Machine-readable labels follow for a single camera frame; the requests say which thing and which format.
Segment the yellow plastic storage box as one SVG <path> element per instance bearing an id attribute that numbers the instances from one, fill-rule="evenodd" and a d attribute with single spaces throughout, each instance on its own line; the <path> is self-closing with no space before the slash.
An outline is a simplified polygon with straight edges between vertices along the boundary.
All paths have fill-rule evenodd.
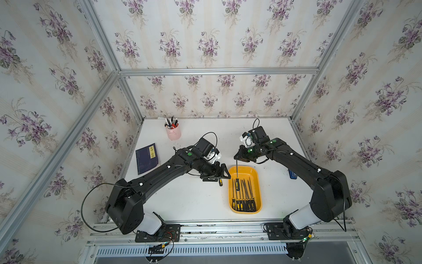
<path id="1" fill-rule="evenodd" d="M 229 173 L 230 209 L 240 214 L 258 213 L 262 209 L 258 172 L 253 167 L 233 166 Z"/>

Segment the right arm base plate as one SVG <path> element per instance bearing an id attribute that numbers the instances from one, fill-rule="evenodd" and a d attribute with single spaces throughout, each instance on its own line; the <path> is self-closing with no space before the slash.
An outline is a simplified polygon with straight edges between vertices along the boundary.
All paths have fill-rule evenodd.
<path id="1" fill-rule="evenodd" d="M 313 230 L 310 227 L 296 229 L 286 223 L 265 223 L 263 226 L 269 240 L 300 240 L 307 241 L 312 237 Z"/>

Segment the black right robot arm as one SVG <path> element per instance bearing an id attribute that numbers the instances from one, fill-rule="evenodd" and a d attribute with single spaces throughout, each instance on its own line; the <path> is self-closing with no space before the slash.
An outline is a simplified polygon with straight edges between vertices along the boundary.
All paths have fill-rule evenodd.
<path id="1" fill-rule="evenodd" d="M 341 171 L 332 172 L 316 165 L 283 140 L 270 139 L 262 126 L 244 132 L 240 140 L 242 145 L 235 160 L 257 163 L 258 158 L 266 157 L 285 166 L 312 189 L 310 202 L 283 219 L 283 230 L 288 236 L 293 237 L 294 232 L 304 231 L 309 225 L 345 215 L 352 206 L 347 178 Z"/>

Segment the file tool moved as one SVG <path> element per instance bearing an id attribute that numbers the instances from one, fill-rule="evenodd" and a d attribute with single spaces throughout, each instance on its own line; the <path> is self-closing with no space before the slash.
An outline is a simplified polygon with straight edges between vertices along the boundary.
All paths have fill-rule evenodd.
<path id="1" fill-rule="evenodd" d="M 253 207 L 253 204 L 252 204 L 252 198 L 251 198 L 251 196 L 250 196 L 250 194 L 249 194 L 249 186 L 248 186 L 248 184 L 247 184 L 247 182 L 246 181 L 244 181 L 245 183 L 244 183 L 244 186 L 245 186 L 245 193 L 246 193 L 246 196 L 247 196 L 247 199 L 248 199 L 248 207 L 249 207 L 249 211 L 250 212 L 253 212 L 253 209 L 254 209 L 254 207 Z"/>
<path id="2" fill-rule="evenodd" d="M 252 190 L 252 184 L 251 184 L 250 180 L 248 180 L 248 187 L 249 187 L 249 193 L 250 193 L 250 197 L 251 197 L 251 211 L 256 212 L 257 206 L 256 206 L 256 201 L 255 201 L 255 197 L 254 197 L 253 190 Z"/>
<path id="3" fill-rule="evenodd" d="M 251 201 L 250 201 L 250 198 L 249 198 L 248 189 L 247 189 L 245 180 L 242 181 L 242 184 L 243 184 L 244 193 L 245 193 L 245 201 L 246 201 L 246 205 L 247 205 L 247 211 L 251 212 L 252 211 Z"/>
<path id="4" fill-rule="evenodd" d="M 246 205 L 245 205 L 245 196 L 243 191 L 243 186 L 240 184 L 240 203 L 241 203 L 241 211 L 246 211 Z"/>
<path id="5" fill-rule="evenodd" d="M 241 212 L 244 212 L 244 196 L 242 194 L 242 190 L 239 189 L 239 191 L 237 191 L 237 201 L 238 201 L 238 210 Z"/>

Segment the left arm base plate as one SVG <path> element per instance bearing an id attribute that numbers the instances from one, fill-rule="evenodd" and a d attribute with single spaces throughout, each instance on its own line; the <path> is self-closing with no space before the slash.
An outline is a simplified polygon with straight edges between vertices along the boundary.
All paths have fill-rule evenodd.
<path id="1" fill-rule="evenodd" d="M 164 224 L 154 234 L 137 231 L 135 242 L 178 242 L 180 240 L 181 225 L 180 224 Z"/>

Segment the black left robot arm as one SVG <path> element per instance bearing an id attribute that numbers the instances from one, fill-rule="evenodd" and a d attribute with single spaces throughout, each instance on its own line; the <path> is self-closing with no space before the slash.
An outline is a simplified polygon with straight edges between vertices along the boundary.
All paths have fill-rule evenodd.
<path id="1" fill-rule="evenodd" d="M 133 232 L 144 220 L 144 204 L 162 187 L 177 177 L 196 170 L 202 181 L 221 183 L 231 175 L 226 164 L 218 161 L 220 152 L 204 138 L 191 146 L 177 149 L 163 165 L 131 181 L 121 179 L 112 189 L 106 213 L 124 235 Z"/>

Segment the diagonal file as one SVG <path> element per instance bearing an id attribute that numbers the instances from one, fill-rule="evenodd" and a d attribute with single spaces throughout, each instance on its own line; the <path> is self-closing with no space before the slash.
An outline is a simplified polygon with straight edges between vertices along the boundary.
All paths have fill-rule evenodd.
<path id="1" fill-rule="evenodd" d="M 231 205 L 232 205 L 232 209 L 236 211 L 237 206 L 236 206 L 236 189 L 235 189 L 235 180 L 232 180 L 232 195 L 231 195 Z"/>

